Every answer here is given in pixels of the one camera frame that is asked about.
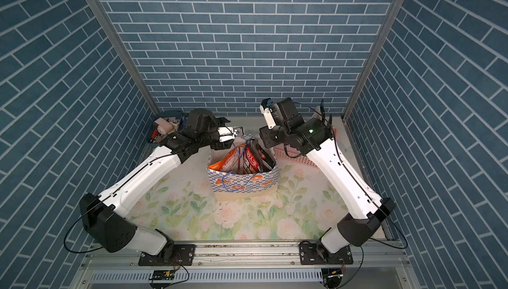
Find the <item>orange red condiment packet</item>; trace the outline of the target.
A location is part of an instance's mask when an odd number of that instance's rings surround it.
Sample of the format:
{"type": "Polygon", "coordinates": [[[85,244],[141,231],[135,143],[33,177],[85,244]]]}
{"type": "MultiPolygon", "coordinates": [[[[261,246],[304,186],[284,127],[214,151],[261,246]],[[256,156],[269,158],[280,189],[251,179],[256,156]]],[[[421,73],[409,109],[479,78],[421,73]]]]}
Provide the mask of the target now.
{"type": "Polygon", "coordinates": [[[237,170],[239,170],[239,166],[240,166],[240,154],[238,149],[234,148],[216,162],[212,158],[210,160],[208,169],[214,171],[221,171],[225,173],[233,171],[235,173],[237,170]]]}

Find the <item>dark red condiment packet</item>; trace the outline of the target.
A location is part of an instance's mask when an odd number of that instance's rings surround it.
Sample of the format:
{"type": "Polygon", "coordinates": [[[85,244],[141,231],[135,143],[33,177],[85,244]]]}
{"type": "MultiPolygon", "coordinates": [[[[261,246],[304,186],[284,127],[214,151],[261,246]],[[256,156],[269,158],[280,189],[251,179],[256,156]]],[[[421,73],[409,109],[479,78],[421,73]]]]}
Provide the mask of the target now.
{"type": "Polygon", "coordinates": [[[276,161],[271,157],[267,150],[264,150],[256,139],[247,141],[243,149],[244,174],[265,173],[272,171],[276,166],[276,161]]]}

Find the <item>white checkered paper bag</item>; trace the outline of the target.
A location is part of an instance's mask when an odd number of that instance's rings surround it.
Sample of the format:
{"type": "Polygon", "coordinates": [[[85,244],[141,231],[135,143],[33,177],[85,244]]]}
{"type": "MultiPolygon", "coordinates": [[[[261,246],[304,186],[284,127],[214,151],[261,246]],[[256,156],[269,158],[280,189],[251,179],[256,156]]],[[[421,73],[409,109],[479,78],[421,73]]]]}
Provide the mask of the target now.
{"type": "Polygon", "coordinates": [[[226,153],[232,149],[238,149],[240,154],[239,170],[235,173],[214,171],[207,168],[208,178],[212,186],[212,190],[219,202],[233,201],[239,199],[248,199],[258,196],[267,196],[276,192],[279,185],[279,170],[280,167],[275,158],[273,149],[266,148],[259,136],[246,135],[234,140],[232,147],[227,150],[212,150],[208,159],[208,166],[210,160],[218,161],[226,153]],[[276,161],[275,168],[270,172],[244,174],[242,171],[243,166],[243,149],[250,139],[256,139],[264,150],[267,150],[273,159],[276,161]]]}

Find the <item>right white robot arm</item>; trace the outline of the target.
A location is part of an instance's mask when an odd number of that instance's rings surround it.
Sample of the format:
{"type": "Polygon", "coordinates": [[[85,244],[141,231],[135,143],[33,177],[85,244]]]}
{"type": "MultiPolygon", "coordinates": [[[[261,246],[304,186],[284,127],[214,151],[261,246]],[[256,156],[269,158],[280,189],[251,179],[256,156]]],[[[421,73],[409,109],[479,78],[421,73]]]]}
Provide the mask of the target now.
{"type": "Polygon", "coordinates": [[[291,146],[305,155],[327,177],[349,211],[316,242],[317,254],[327,260],[349,245],[363,245],[395,209],[394,201],[383,199],[351,167],[328,122],[318,118],[305,121],[300,115],[284,121],[265,117],[265,121],[267,125],[260,129],[263,143],[270,148],[291,146]]]}

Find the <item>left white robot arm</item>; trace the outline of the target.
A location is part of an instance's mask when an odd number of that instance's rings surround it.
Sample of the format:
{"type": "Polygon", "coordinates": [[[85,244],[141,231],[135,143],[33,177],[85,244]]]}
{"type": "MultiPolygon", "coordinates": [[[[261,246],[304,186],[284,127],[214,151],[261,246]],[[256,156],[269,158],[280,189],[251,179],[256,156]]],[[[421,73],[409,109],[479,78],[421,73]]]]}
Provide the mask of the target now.
{"type": "Polygon", "coordinates": [[[159,230],[139,227],[127,219],[136,203],[170,171],[203,147],[224,150],[242,129],[228,127],[228,119],[202,113],[190,116],[183,129],[168,134],[158,147],[126,177],[98,195],[87,193],[79,202],[83,229],[109,253],[141,251],[169,262],[174,241],[159,230]]]}

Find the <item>teal stationery tray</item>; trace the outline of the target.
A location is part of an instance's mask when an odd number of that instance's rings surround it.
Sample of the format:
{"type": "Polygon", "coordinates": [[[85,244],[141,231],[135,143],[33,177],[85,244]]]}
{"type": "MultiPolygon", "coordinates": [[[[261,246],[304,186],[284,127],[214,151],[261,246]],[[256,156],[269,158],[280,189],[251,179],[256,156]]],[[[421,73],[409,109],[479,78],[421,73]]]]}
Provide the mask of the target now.
{"type": "Polygon", "coordinates": [[[168,135],[181,130],[184,116],[180,111],[163,111],[156,114],[148,123],[147,143],[159,144],[168,135]]]}

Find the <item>floral table mat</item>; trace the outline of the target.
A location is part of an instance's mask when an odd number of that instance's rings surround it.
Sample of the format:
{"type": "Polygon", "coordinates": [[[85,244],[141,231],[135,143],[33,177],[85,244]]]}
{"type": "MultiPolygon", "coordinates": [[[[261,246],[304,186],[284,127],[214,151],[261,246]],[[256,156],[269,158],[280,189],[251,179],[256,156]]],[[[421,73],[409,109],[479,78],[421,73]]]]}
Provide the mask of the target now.
{"type": "Polygon", "coordinates": [[[304,158],[276,150],[279,184],[266,196],[219,202],[200,149],[141,196],[127,219],[174,240],[314,240],[348,208],[326,176],[304,158]]]}

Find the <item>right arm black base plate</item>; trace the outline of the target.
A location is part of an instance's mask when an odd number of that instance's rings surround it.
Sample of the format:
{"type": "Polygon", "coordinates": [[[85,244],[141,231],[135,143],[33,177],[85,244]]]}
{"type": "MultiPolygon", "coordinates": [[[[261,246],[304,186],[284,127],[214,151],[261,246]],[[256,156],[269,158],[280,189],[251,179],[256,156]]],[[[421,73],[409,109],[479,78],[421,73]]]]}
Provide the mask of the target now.
{"type": "Polygon", "coordinates": [[[302,265],[352,265],[353,257],[349,246],[337,253],[329,252],[319,241],[303,240],[298,244],[302,265]]]}

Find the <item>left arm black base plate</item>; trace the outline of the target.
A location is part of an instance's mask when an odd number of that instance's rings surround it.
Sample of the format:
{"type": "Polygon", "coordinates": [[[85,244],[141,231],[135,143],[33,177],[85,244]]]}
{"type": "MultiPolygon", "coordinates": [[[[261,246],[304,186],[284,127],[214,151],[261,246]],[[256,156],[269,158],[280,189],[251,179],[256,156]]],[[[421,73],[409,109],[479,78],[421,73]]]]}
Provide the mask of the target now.
{"type": "Polygon", "coordinates": [[[159,267],[170,265],[191,266],[195,255],[195,244],[166,245],[157,255],[142,252],[138,265],[141,267],[159,267]]]}

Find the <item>aluminium mounting rail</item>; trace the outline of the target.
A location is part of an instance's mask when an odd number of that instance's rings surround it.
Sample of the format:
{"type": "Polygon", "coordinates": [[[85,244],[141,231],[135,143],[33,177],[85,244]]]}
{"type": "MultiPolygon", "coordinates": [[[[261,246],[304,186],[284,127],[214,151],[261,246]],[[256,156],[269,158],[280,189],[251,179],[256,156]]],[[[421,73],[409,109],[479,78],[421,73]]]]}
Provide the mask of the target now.
{"type": "Polygon", "coordinates": [[[196,241],[175,244],[172,263],[151,266],[124,249],[85,257],[72,288],[417,288],[397,241],[369,241],[324,263],[309,241],[196,241]]]}

